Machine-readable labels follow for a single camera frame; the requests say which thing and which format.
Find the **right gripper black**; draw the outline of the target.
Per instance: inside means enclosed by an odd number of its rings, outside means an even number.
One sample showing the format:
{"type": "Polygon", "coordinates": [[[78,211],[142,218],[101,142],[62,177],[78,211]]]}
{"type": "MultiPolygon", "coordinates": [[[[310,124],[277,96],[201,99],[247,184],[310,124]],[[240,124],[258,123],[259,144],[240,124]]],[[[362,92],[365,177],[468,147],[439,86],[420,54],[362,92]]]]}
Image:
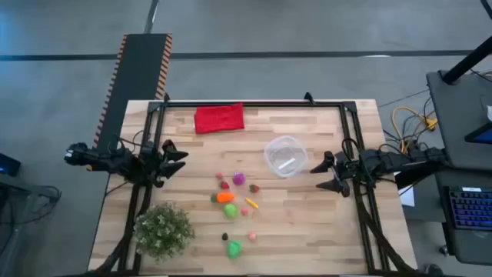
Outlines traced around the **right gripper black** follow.
{"type": "Polygon", "coordinates": [[[350,196],[350,187],[346,179],[356,179],[359,182],[364,181],[364,170],[360,159],[349,159],[343,152],[324,152],[322,162],[310,170],[310,173],[324,173],[334,167],[335,179],[317,184],[318,189],[329,190],[341,193],[343,197],[350,196]]]}

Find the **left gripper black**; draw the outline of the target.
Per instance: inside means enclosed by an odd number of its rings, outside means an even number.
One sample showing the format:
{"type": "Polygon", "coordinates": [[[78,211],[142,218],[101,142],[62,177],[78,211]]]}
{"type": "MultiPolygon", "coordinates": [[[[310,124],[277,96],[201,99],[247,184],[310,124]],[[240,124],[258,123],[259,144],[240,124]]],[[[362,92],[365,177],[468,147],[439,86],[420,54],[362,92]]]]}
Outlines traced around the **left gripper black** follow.
{"type": "Polygon", "coordinates": [[[149,181],[156,188],[161,188],[165,183],[160,180],[160,177],[172,177],[173,174],[186,165],[185,162],[178,161],[188,156],[187,152],[177,150],[175,144],[170,139],[164,141],[163,152],[167,159],[173,162],[162,162],[162,155],[152,141],[145,142],[140,149],[140,161],[145,180],[149,181]]]}

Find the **bright green toy pepper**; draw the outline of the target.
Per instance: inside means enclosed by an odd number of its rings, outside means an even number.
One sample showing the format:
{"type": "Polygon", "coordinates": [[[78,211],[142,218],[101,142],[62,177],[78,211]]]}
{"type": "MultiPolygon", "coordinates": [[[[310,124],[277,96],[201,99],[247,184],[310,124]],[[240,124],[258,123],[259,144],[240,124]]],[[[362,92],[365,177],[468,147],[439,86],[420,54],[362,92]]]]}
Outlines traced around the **bright green toy pepper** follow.
{"type": "Polygon", "coordinates": [[[242,245],[237,240],[230,240],[227,244],[227,256],[230,259],[236,259],[242,251],[242,245]]]}

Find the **clear plastic tupperware container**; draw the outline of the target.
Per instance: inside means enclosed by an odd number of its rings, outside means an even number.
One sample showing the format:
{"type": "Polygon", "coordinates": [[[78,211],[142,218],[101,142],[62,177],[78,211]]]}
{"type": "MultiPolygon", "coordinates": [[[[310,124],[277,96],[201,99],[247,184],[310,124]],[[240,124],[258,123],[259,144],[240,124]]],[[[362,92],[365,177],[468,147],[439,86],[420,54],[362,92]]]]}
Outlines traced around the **clear plastic tupperware container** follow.
{"type": "Polygon", "coordinates": [[[264,148],[264,159],[271,171],[281,178],[298,174],[309,161],[307,149],[289,135],[270,141],[264,148]]]}

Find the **red folded cloth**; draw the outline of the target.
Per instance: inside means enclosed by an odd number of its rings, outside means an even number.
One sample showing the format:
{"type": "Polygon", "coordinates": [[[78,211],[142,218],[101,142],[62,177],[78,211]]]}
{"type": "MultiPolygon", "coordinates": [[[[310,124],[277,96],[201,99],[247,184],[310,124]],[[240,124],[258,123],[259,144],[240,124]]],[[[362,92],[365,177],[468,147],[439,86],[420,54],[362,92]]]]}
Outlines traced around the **red folded cloth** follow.
{"type": "Polygon", "coordinates": [[[194,126],[197,134],[243,129],[243,104],[197,107],[194,126]]]}

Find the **orange toy carrot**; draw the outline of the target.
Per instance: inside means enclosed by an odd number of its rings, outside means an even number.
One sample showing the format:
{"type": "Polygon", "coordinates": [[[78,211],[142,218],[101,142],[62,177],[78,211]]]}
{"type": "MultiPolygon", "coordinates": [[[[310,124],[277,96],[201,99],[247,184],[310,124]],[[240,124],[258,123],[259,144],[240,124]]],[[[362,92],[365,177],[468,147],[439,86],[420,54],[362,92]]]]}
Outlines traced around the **orange toy carrot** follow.
{"type": "Polygon", "coordinates": [[[231,203],[234,201],[234,194],[231,192],[217,192],[211,195],[211,202],[213,203],[231,203]]]}

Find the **small green potted plant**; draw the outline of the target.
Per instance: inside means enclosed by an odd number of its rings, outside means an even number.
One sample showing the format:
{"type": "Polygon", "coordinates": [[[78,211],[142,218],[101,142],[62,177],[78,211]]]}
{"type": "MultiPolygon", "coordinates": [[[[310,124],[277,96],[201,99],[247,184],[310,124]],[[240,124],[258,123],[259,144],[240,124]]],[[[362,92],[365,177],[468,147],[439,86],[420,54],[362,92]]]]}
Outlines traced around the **small green potted plant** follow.
{"type": "Polygon", "coordinates": [[[164,261],[181,255],[195,238],[187,212],[174,203],[150,207],[133,227],[136,252],[164,261]]]}

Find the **white paper sheet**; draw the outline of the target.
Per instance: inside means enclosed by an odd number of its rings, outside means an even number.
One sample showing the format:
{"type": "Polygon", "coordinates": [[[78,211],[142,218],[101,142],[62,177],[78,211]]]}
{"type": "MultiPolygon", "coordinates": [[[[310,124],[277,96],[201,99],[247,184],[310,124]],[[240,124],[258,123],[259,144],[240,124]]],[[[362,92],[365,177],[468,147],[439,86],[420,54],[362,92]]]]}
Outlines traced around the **white paper sheet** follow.
{"type": "Polygon", "coordinates": [[[404,187],[398,191],[401,204],[403,206],[414,207],[415,206],[415,198],[414,198],[414,187],[409,185],[404,187]]]}

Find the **black striped-edge floor ramp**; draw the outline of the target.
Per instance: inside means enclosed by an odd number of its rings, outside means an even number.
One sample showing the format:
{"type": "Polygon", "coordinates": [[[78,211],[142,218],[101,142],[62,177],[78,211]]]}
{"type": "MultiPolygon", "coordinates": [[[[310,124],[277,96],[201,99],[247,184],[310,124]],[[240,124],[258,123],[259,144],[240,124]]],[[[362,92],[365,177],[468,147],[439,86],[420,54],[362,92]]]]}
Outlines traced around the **black striped-edge floor ramp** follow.
{"type": "Polygon", "coordinates": [[[91,147],[105,153],[115,147],[128,101],[162,100],[171,57],[170,34],[125,35],[91,147]]]}

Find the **grey cart top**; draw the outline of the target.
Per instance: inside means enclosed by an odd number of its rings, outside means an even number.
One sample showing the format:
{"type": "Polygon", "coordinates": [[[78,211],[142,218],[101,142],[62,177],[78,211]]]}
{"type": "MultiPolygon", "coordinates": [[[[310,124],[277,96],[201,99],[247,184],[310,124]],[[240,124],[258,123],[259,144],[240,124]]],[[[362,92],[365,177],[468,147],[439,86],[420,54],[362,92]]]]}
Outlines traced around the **grey cart top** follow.
{"type": "Polygon", "coordinates": [[[492,82],[464,75],[448,85],[439,72],[428,73],[426,79],[450,164],[460,169],[492,171],[492,145],[465,141],[466,135],[489,122],[492,82]]]}

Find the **keyboard with blue backlight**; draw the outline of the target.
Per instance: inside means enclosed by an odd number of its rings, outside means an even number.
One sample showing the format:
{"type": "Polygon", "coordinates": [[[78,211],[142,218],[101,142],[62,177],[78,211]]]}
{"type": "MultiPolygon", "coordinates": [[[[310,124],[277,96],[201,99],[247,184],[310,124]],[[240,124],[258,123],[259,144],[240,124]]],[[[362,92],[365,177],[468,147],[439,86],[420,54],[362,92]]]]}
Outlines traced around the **keyboard with blue backlight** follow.
{"type": "Polygon", "coordinates": [[[447,199],[456,229],[492,232],[491,188],[449,187],[447,199]]]}

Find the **blue-screen tablet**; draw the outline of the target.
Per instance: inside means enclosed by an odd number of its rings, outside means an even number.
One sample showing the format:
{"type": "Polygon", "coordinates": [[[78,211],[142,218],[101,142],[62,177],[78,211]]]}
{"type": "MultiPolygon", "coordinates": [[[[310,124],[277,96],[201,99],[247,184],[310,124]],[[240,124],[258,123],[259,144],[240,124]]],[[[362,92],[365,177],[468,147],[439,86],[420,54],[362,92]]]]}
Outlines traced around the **blue-screen tablet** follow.
{"type": "Polygon", "coordinates": [[[464,137],[466,142],[492,145],[492,122],[481,126],[464,137]]]}

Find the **small black box device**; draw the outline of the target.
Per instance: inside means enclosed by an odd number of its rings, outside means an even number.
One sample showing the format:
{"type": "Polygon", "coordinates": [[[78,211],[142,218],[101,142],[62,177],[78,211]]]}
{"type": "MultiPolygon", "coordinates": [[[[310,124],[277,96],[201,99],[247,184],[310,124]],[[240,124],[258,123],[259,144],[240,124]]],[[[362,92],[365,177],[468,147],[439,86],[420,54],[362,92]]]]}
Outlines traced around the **small black box device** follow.
{"type": "Polygon", "coordinates": [[[20,161],[0,153],[0,174],[15,177],[18,175],[20,167],[20,161]]]}

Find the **black slanted pole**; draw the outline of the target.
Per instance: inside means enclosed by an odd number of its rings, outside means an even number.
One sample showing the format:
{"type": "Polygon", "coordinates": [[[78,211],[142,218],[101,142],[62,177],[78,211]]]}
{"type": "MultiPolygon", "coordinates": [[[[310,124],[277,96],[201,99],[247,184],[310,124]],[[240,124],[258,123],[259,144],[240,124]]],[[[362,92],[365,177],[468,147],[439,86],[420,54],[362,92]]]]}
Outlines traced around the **black slanted pole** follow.
{"type": "Polygon", "coordinates": [[[445,72],[441,79],[448,85],[453,85],[462,75],[470,71],[475,65],[480,63],[492,53],[492,36],[481,43],[469,55],[458,62],[451,70],[445,72]]]}

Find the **black aluminium table frame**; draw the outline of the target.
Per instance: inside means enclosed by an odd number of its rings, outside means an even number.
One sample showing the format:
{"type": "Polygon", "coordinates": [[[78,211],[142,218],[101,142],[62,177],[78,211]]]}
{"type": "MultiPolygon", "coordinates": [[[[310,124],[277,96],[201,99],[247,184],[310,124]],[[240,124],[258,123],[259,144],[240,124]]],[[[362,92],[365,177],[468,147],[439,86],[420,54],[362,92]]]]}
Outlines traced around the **black aluminium table frame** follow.
{"type": "Polygon", "coordinates": [[[245,127],[234,132],[196,135],[195,108],[189,101],[168,106],[161,137],[186,151],[186,165],[151,194],[151,204],[173,202],[183,208],[195,238],[181,255],[164,262],[141,260],[143,275],[336,275],[364,274],[367,263],[353,197],[315,186],[330,173],[311,174],[326,151],[338,152],[345,136],[365,148],[384,143],[381,120],[373,99],[351,101],[351,114],[341,115],[331,100],[269,102],[244,106],[245,127]],[[273,139],[290,135],[307,149],[301,173],[283,179],[267,165],[263,151],[273,139]],[[228,219],[221,205],[211,202],[218,190],[216,173],[229,179],[243,172],[247,183],[260,187],[253,200],[259,209],[228,219]],[[228,233],[229,239],[221,236],[228,233]],[[257,239],[251,241],[249,232],[257,239]],[[227,244],[242,245],[236,259],[227,244]]]}

